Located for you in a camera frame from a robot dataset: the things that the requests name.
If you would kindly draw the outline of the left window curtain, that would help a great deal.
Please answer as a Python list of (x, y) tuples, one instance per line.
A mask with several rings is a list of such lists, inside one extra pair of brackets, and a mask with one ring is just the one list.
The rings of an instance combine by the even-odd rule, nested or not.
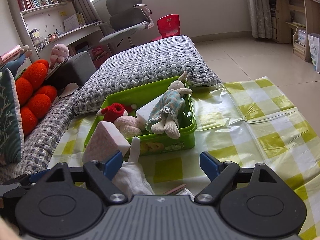
[(86, 24), (91, 24), (100, 20), (100, 17), (90, 0), (74, 0), (73, 4), (77, 12), (82, 13)]

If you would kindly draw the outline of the pink octopus plush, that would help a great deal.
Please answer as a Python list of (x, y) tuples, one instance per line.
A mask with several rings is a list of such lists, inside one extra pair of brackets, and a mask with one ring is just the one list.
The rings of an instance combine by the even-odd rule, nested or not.
[(69, 57), (69, 49), (64, 44), (56, 44), (52, 47), (51, 55), (50, 55), (50, 65), (49, 68), (53, 69), (55, 64), (62, 63)]

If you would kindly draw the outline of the red plastic child chair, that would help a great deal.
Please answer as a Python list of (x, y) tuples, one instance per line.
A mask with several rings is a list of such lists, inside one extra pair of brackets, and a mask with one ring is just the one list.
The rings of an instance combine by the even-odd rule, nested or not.
[(180, 17), (178, 14), (170, 14), (161, 17), (157, 20), (157, 28), (160, 36), (154, 38), (152, 41), (161, 40), (167, 37), (178, 36), (181, 34), (180, 31)]

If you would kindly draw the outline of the grey checkered sofa cover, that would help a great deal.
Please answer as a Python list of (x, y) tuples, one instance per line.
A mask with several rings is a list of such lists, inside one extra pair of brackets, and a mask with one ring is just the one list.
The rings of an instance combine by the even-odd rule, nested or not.
[(69, 124), (78, 92), (61, 98), (26, 137), (21, 161), (1, 167), (1, 182), (45, 170)]

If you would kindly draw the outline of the wooden desk shelf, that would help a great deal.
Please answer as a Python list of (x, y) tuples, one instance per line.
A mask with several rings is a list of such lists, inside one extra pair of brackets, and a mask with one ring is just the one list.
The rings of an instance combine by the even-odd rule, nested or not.
[(269, 0), (272, 40), (290, 44), (292, 52), (311, 61), (308, 34), (319, 33), (319, 0)]

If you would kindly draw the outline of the torn white paper piece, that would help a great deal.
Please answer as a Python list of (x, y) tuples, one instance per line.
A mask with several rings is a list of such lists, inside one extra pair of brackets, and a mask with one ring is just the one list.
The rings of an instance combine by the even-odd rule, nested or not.
[(74, 83), (74, 82), (69, 83), (65, 87), (65, 89), (63, 90), (63, 92), (61, 93), (59, 98), (64, 98), (66, 96), (72, 95), (78, 88), (79, 88), (79, 86), (76, 83)]

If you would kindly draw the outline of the white paper shopping bag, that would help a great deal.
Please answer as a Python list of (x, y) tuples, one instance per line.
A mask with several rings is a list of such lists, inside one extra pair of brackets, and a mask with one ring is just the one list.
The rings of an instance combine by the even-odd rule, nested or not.
[(308, 34), (311, 62), (317, 73), (320, 72), (320, 38), (319, 34)]

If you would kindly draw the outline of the white pink sponge block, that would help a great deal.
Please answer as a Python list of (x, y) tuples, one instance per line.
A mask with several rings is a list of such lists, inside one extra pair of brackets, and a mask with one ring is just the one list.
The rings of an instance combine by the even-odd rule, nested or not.
[(114, 123), (100, 121), (85, 148), (82, 163), (92, 160), (103, 161), (117, 151), (124, 157), (130, 147)]

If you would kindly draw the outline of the pink knotted plush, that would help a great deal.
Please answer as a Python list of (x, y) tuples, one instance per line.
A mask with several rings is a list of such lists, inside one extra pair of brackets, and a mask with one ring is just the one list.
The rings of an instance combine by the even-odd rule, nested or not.
[(125, 138), (142, 135), (145, 126), (134, 116), (123, 115), (114, 121), (114, 125)]

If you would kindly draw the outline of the red white plush toy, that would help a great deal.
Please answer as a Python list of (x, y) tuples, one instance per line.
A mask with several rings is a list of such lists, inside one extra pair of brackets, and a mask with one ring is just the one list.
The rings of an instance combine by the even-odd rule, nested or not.
[(120, 116), (128, 115), (136, 108), (136, 104), (125, 106), (121, 103), (113, 103), (112, 105), (97, 111), (97, 116), (102, 116), (103, 121), (115, 122), (117, 118), (119, 118)]

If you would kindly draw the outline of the green checkered plastic tablecloth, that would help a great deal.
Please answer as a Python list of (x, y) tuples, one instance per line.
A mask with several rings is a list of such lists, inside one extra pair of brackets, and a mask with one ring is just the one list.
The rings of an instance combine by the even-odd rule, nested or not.
[(195, 147), (141, 155), (153, 190), (163, 193), (186, 184), (199, 193), (209, 184), (199, 155), (242, 167), (266, 163), (304, 201), (308, 214), (303, 239), (319, 236), (319, 136), (297, 107), (268, 78), (220, 83), (192, 94), (197, 128)]

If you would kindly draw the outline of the white bookshelf desk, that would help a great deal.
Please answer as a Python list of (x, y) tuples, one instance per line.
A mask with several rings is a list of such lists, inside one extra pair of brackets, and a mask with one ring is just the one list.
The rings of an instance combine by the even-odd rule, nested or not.
[(87, 49), (99, 45), (104, 31), (99, 23), (86, 24), (74, 0), (7, 0), (13, 22), (23, 45), (33, 54), (31, 62), (48, 59), (54, 45), (61, 43), (74, 55), (88, 42)]

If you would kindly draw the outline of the green plastic storage box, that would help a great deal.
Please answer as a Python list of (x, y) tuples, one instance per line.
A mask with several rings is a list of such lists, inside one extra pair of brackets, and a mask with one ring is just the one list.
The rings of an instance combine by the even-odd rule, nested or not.
[(134, 140), (142, 155), (194, 147), (196, 128), (187, 74), (108, 96), (85, 141), (83, 160), (120, 150)]

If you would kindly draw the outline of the teal patterned pillow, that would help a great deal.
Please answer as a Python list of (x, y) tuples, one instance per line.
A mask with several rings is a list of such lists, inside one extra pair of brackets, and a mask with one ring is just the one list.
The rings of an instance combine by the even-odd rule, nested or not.
[(1, 76), (1, 166), (21, 161), (24, 150), (21, 108), (15, 79), (6, 69)]

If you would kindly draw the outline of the bunny doll in blue dress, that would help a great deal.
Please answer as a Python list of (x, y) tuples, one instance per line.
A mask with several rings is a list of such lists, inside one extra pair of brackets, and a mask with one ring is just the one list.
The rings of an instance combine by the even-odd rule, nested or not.
[(171, 139), (180, 138), (178, 116), (185, 108), (184, 97), (193, 92), (185, 87), (186, 78), (187, 71), (185, 70), (161, 95), (145, 125), (145, 129), (148, 132), (155, 134), (165, 133)]

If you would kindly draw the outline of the grey quilted cushion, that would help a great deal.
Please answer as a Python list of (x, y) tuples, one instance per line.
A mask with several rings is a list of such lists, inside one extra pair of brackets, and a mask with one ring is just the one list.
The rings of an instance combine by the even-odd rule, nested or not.
[(187, 72), (190, 87), (221, 82), (205, 63), (193, 41), (184, 35), (149, 42), (107, 59), (79, 90), (73, 105), (76, 115), (97, 111), (113, 93)]

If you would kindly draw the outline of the brown powder puff near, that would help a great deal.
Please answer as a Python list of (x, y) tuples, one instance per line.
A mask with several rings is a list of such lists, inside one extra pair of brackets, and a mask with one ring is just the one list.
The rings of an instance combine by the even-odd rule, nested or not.
[(186, 187), (186, 184), (181, 184), (173, 189), (170, 189), (170, 190), (164, 192), (163, 195), (165, 195), (165, 196), (176, 195), (177, 193), (183, 191), (185, 189), (185, 187)]

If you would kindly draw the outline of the blue plush toy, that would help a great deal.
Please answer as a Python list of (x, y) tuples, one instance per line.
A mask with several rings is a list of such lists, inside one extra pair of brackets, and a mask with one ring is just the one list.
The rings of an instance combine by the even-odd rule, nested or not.
[(24, 64), (25, 59), (27, 59), (29, 56), (32, 55), (32, 50), (29, 49), (28, 45), (23, 46), (20, 49), (19, 57), (14, 60), (6, 63), (2, 68), (1, 68), (1, 76), (4, 74), (5, 70), (8, 69), (11, 71), (13, 77), (16, 76), (18, 69), (22, 64)]

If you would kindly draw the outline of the grey floral curtain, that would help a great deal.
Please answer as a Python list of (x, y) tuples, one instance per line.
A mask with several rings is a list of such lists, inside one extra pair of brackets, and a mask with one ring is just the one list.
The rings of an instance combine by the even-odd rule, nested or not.
[(247, 0), (254, 38), (272, 38), (272, 20), (269, 0)]

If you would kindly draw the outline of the white cloth rabbit toy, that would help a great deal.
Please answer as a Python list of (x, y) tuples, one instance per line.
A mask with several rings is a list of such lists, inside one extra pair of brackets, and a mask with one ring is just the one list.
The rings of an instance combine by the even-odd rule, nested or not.
[(146, 180), (142, 166), (138, 162), (139, 156), (140, 139), (139, 137), (133, 137), (129, 158), (123, 162), (122, 167), (112, 179), (112, 183), (129, 199), (134, 195), (155, 194)]

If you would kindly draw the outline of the orange ball plush cushion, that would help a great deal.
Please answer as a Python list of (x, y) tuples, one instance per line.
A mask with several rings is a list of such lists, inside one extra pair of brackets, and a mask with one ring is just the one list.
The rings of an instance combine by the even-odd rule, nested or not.
[(31, 64), (15, 81), (24, 136), (28, 136), (46, 116), (57, 97), (55, 87), (43, 84), (48, 70), (49, 62), (41, 59)]

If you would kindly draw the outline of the grey office chair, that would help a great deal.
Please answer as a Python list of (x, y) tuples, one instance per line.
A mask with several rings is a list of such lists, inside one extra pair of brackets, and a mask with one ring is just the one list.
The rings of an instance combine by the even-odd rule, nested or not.
[(132, 36), (154, 26), (152, 11), (142, 0), (107, 0), (106, 7), (110, 15), (109, 22), (101, 22), (99, 25), (109, 24), (114, 32), (103, 37), (100, 44), (128, 39), (130, 47), (134, 48)]

